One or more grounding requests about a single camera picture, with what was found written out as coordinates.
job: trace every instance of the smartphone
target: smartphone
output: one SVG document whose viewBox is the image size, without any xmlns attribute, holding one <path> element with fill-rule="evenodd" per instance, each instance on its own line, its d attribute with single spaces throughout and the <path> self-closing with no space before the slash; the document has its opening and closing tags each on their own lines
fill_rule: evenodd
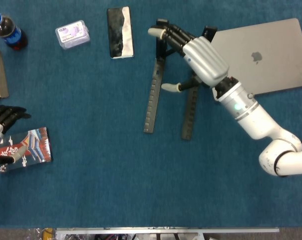
<svg viewBox="0 0 302 240">
<path fill-rule="evenodd" d="M 133 57 L 134 47 L 130 8 L 128 6 L 108 8 L 106 12 L 111 58 Z"/>
</svg>

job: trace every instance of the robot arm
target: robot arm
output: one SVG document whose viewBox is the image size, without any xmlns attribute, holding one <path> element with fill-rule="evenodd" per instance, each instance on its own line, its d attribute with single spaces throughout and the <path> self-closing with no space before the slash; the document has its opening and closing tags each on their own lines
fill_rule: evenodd
<svg viewBox="0 0 302 240">
<path fill-rule="evenodd" d="M 0 143 L 3 139 L 3 135 L 16 122 L 16 120 L 31 117 L 31 115 L 25 113 L 25 111 L 26 109 L 22 107 L 0 106 Z M 11 156 L 0 156 L 0 165 L 15 163 L 24 155 L 25 151 L 26 147 L 22 146 Z"/>
<path fill-rule="evenodd" d="M 218 101 L 251 138 L 273 140 L 259 156 L 266 172 L 275 176 L 302 174 L 301 141 L 280 127 L 237 79 L 228 77 L 228 64 L 206 38 L 194 37 L 175 25 L 153 26 L 148 33 L 166 40 L 203 83 L 215 88 Z M 162 88 L 171 92 L 183 89 L 180 83 L 166 83 Z"/>
</svg>

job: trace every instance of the table surface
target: table surface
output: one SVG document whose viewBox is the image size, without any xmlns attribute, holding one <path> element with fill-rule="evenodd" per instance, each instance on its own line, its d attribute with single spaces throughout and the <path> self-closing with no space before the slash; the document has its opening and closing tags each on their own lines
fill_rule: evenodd
<svg viewBox="0 0 302 240">
<path fill-rule="evenodd" d="M 135 56 L 113 60 L 106 9 L 118 6 L 131 8 Z M 154 134 L 143 133 L 156 18 L 195 35 L 289 18 L 302 28 L 302 0 L 2 0 L 0 12 L 29 40 L 20 52 L 0 40 L 10 92 L 0 104 L 32 114 L 9 133 L 46 126 L 53 155 L 0 174 L 0 227 L 302 226 L 302 175 L 264 172 L 269 139 L 250 139 L 209 89 L 200 89 L 191 141 L 180 137 L 187 93 L 162 91 Z M 63 50 L 54 30 L 77 20 L 91 42 Z M 190 72 L 172 55 L 163 82 Z M 257 100 L 302 139 L 302 88 Z"/>
</svg>

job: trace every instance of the soda bottle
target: soda bottle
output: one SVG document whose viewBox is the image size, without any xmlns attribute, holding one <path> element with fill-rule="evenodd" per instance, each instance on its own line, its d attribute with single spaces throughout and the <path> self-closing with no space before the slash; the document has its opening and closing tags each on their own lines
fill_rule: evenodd
<svg viewBox="0 0 302 240">
<path fill-rule="evenodd" d="M 0 14 L 0 37 L 14 50 L 27 46 L 25 33 L 7 16 Z"/>
</svg>

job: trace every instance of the silver laptop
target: silver laptop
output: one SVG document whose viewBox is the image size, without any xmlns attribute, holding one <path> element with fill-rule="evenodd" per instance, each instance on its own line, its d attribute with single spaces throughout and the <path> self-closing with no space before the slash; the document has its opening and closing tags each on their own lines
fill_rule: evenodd
<svg viewBox="0 0 302 240">
<path fill-rule="evenodd" d="M 255 94 L 302 86 L 302 30 L 296 18 L 218 31 L 212 45 L 229 76 Z"/>
</svg>

